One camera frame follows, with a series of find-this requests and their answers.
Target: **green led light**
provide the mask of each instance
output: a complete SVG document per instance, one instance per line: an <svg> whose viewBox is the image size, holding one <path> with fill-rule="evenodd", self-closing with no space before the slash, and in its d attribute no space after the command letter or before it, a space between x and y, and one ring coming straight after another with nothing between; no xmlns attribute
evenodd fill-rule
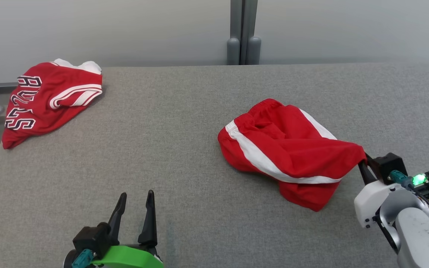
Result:
<svg viewBox="0 0 429 268"><path fill-rule="evenodd" d="M424 174L418 174L416 176L413 177L413 184L416 185L420 185L425 183L426 181L426 176Z"/></svg>

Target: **white trim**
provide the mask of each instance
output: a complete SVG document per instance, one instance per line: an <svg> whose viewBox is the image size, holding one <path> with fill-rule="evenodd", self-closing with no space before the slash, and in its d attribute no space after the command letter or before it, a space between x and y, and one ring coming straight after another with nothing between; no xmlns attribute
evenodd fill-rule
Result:
<svg viewBox="0 0 429 268"><path fill-rule="evenodd" d="M90 73L96 73L96 74L102 73L102 69L100 68L100 66L93 61L86 61L82 63L80 66L73 66L72 64L70 64L70 62L62 59L56 59L55 61L51 61L51 63L52 64L55 63L58 66L63 66L67 68L78 68L79 70L88 71Z"/></svg>
<svg viewBox="0 0 429 268"><path fill-rule="evenodd" d="M65 100L65 99L69 98L71 95L73 95L74 93L82 92L82 91L97 92L98 93L97 95L95 95L95 96L92 95L92 98L91 98L91 100L92 100L93 98L95 98L96 96L98 96L102 93L102 85L86 84L86 85L78 85L78 86L70 87L70 88L62 91L61 93L59 93L57 96L53 97L49 101L49 105L51 108L57 109L60 107L60 105L57 103L58 101Z"/></svg>
<svg viewBox="0 0 429 268"><path fill-rule="evenodd" d="M92 99L99 96L100 94L102 94L102 92L87 90L86 92L82 93L71 106L86 106Z"/></svg>
<svg viewBox="0 0 429 268"><path fill-rule="evenodd" d="M319 134L327 139L331 139L331 140L336 140L337 138L332 135L332 133L330 131L328 131L323 125L319 124L319 122L317 122L310 114L308 114L307 112L305 112L302 109L301 110L302 114L304 115L304 117L309 120L309 122L315 127L315 129L317 129L317 132L319 132Z"/></svg>
<svg viewBox="0 0 429 268"><path fill-rule="evenodd" d="M287 183L300 183L300 184L336 183L341 180L341 179L333 179L325 176L293 178L283 173L281 170L279 170L279 168L271 161L271 159L269 159L251 140L249 140L246 136L244 136L239 131L238 126L236 125L234 120L231 121L228 125L226 125L225 129L228 132L229 136L238 142L239 147L243 151L245 158L261 172L266 173L267 175L272 176L273 178L276 178L280 181L287 182Z"/></svg>

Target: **black cable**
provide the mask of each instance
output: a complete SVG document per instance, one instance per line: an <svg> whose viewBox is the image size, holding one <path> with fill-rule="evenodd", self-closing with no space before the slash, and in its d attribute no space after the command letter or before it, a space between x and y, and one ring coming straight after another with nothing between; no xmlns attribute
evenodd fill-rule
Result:
<svg viewBox="0 0 429 268"><path fill-rule="evenodd" d="M412 184L408 184L408 187L417 194L424 202L426 202L429 205L429 201L418 191L415 189L415 187Z"/></svg>

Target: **red shorts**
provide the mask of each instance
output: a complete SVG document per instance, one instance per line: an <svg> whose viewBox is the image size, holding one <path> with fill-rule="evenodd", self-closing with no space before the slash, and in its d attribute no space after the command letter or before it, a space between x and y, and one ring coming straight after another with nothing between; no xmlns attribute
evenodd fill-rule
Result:
<svg viewBox="0 0 429 268"><path fill-rule="evenodd" d="M234 168L276 179L284 198L314 211L366 159L361 146L337 140L307 112L273 99L231 121L218 141Z"/></svg>

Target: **white stripe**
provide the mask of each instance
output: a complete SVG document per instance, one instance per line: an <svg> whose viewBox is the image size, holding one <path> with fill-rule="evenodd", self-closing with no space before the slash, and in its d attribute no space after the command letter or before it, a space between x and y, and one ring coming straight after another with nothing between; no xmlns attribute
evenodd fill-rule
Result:
<svg viewBox="0 0 429 268"><path fill-rule="evenodd" d="M225 129L228 132L229 136L238 142L239 147L243 151L245 158L261 172L266 173L273 178L276 178L283 182L300 184L336 183L341 180L325 176L293 178L279 170L279 168L271 161L271 159L269 159L251 140L244 136L239 131L238 126L236 125L234 120L231 121L228 125L226 125Z"/></svg>
<svg viewBox="0 0 429 268"><path fill-rule="evenodd" d="M58 101L65 100L65 99L69 98L72 94L74 94L76 92L88 91L88 90L102 93L102 85L99 85L99 84L86 84L86 85L79 85L79 86L70 87L70 88L62 91L61 93L59 93L57 96L53 97L49 101L49 105L50 105L51 108L57 109L57 108L60 107L60 105L57 103Z"/></svg>
<svg viewBox="0 0 429 268"><path fill-rule="evenodd" d="M317 132L319 132L319 134L327 139L331 139L331 140L336 140L337 138L332 135L332 133L330 131L328 131L323 125L319 124L319 122L317 122L310 114L308 114L307 112L305 112L302 109L301 112L303 113L304 117L309 120L309 122L315 127L315 129L317 129Z"/></svg>
<svg viewBox="0 0 429 268"><path fill-rule="evenodd" d="M87 99L82 106L87 106L95 97L99 96L100 94L102 94L102 92L95 93L94 95L92 95L92 97Z"/></svg>
<svg viewBox="0 0 429 268"><path fill-rule="evenodd" d="M79 98L77 98L77 100L71 105L71 106L82 106L84 105L84 103L90 98L92 97L92 95L97 94L100 95L99 92L95 91L95 90L87 90L86 92L82 93Z"/></svg>

